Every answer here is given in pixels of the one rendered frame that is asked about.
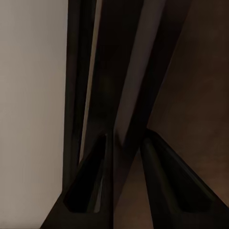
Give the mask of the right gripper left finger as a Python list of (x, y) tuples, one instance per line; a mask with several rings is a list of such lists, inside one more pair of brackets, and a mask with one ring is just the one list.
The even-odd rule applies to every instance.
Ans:
[[(96, 135), (40, 229), (114, 229), (113, 129), (107, 128)], [(100, 210), (87, 213), (103, 158)]]

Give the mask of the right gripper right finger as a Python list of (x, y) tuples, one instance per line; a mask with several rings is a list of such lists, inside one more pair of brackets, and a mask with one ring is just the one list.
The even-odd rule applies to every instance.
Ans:
[(139, 147), (154, 229), (229, 229), (229, 207), (157, 132)]

